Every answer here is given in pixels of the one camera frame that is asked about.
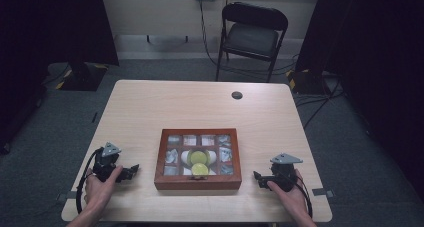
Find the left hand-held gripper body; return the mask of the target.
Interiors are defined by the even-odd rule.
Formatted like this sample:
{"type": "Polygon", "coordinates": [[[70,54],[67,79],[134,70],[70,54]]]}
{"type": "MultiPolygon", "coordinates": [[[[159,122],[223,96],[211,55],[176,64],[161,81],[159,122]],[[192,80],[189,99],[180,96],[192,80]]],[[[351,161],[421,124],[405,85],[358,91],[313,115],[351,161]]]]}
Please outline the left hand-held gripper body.
{"type": "Polygon", "coordinates": [[[116,168],[116,161],[121,149],[107,142],[95,155],[93,172],[100,181],[106,181],[116,168]]]}

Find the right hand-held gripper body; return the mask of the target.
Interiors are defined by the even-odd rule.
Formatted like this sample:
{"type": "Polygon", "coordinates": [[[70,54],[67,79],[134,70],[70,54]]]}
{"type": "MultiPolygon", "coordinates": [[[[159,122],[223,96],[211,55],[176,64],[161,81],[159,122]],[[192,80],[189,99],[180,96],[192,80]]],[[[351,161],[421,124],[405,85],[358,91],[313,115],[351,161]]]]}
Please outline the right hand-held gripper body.
{"type": "Polygon", "coordinates": [[[282,190],[290,191],[297,183],[294,164],[302,163],[302,160],[287,153],[281,153],[273,157],[270,162],[272,163],[271,171],[274,175],[273,181],[282,190]]]}

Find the wooden box with glass lid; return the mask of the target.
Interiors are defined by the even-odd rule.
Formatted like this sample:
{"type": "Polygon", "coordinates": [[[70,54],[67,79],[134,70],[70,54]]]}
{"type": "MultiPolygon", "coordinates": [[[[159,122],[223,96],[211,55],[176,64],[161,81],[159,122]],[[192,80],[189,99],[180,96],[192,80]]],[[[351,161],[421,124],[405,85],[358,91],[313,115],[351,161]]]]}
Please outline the wooden box with glass lid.
{"type": "Polygon", "coordinates": [[[237,131],[229,129],[163,129],[154,184],[158,190],[238,190],[242,183],[241,164],[238,148],[237,131]],[[167,150],[167,139],[170,135],[225,135],[231,137],[233,150],[233,175],[209,175],[209,176],[169,176],[164,174],[164,158],[167,150]]]}

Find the person's right hand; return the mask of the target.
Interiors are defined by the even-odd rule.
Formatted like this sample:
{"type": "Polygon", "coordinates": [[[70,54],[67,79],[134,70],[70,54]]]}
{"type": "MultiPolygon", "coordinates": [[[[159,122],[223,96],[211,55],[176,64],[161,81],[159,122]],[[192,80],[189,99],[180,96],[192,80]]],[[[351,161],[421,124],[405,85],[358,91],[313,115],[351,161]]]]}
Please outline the person's right hand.
{"type": "Polygon", "coordinates": [[[268,181],[267,184],[270,189],[278,196],[286,212],[291,216],[292,219],[294,216],[308,214],[304,195],[298,187],[293,187],[291,191],[285,192],[273,181],[268,181]]]}

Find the person's left hand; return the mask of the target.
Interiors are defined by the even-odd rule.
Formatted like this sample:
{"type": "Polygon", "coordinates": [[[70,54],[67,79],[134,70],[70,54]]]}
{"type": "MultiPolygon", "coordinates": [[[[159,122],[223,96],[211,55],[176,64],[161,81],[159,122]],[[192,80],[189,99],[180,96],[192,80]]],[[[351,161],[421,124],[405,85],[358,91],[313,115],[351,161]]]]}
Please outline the person's left hand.
{"type": "Polygon", "coordinates": [[[83,209],[84,213],[87,213],[89,216],[92,216],[97,220],[101,218],[102,212],[106,208],[113,194],[116,179],[122,170],[123,167],[118,165],[112,171],[109,178],[104,182],[100,181],[92,170],[89,170],[85,187],[86,207],[83,209]]]}

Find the grey tape strip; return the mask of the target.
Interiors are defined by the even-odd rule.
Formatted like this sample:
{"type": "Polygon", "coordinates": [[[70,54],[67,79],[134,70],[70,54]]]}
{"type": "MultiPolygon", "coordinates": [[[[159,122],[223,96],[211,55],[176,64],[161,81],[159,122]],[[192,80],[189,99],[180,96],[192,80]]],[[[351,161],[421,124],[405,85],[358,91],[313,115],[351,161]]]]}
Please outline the grey tape strip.
{"type": "Polygon", "coordinates": [[[75,199],[77,196],[76,191],[68,191],[66,193],[59,193],[56,197],[58,202],[66,202],[68,199],[75,199]]]}
{"type": "Polygon", "coordinates": [[[331,189],[315,188],[312,192],[314,196],[326,196],[327,198],[333,198],[335,196],[335,192],[331,189]]]}

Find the group of silver foil packets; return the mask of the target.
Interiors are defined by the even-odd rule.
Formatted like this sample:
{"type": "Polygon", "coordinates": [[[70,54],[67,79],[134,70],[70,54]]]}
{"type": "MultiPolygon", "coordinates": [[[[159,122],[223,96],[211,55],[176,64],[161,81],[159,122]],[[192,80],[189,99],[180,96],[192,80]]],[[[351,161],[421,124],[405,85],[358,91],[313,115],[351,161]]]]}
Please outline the group of silver foil packets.
{"type": "Polygon", "coordinates": [[[208,155],[208,151],[216,152],[216,174],[233,175],[233,150],[231,137],[225,135],[170,135],[167,139],[167,150],[164,158],[164,174],[169,176],[179,176],[183,174],[183,164],[181,154],[183,151],[203,151],[208,155]]]}

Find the white rounded piece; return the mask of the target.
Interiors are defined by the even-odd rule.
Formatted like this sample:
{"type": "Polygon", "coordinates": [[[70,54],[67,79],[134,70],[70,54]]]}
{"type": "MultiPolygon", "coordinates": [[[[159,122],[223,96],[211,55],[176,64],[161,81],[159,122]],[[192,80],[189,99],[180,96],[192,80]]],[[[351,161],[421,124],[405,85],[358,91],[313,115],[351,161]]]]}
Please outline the white rounded piece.
{"type": "Polygon", "coordinates": [[[182,161],[182,164],[183,164],[183,174],[184,175],[191,175],[192,174],[192,172],[191,172],[192,164],[191,164],[190,158],[189,158],[190,154],[191,154],[190,151],[183,151],[182,154],[181,154],[181,161],[182,161]]]}
{"type": "Polygon", "coordinates": [[[209,174],[215,175],[216,174],[216,161],[217,161],[217,155],[215,151],[209,150],[208,151],[208,167],[209,167],[209,174]]]}

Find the black stand base striped tape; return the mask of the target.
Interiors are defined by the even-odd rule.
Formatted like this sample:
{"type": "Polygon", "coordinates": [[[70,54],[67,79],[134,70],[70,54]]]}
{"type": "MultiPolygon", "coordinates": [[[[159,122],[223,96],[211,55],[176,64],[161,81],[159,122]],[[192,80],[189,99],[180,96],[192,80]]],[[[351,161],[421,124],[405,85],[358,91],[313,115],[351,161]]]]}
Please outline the black stand base striped tape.
{"type": "Polygon", "coordinates": [[[306,95],[329,95],[331,93],[324,77],[315,75],[309,70],[286,73],[289,87],[293,93],[306,95]]]}
{"type": "Polygon", "coordinates": [[[108,67],[96,63],[53,63],[43,84],[64,91],[96,91],[108,67]]]}

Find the black folding chair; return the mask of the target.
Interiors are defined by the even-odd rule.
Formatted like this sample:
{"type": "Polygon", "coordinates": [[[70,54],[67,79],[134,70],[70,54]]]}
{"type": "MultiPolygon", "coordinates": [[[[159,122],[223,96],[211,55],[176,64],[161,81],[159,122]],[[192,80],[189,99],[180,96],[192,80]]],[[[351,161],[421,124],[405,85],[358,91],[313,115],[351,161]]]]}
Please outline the black folding chair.
{"type": "Polygon", "coordinates": [[[269,82],[287,29],[288,19],[280,10],[243,2],[227,4],[222,10],[215,80],[223,54],[235,54],[268,62],[269,82]]]}

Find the black curtain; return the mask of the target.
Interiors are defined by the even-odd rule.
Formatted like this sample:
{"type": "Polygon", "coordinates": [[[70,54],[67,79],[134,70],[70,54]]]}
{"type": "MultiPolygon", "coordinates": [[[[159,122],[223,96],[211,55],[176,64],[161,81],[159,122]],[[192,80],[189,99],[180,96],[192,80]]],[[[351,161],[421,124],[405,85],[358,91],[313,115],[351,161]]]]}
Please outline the black curtain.
{"type": "Polygon", "coordinates": [[[0,154],[61,62],[119,64],[104,1],[0,0],[0,154]]]}
{"type": "Polygon", "coordinates": [[[341,75],[424,201],[424,0],[317,0],[296,69],[341,75]]]}

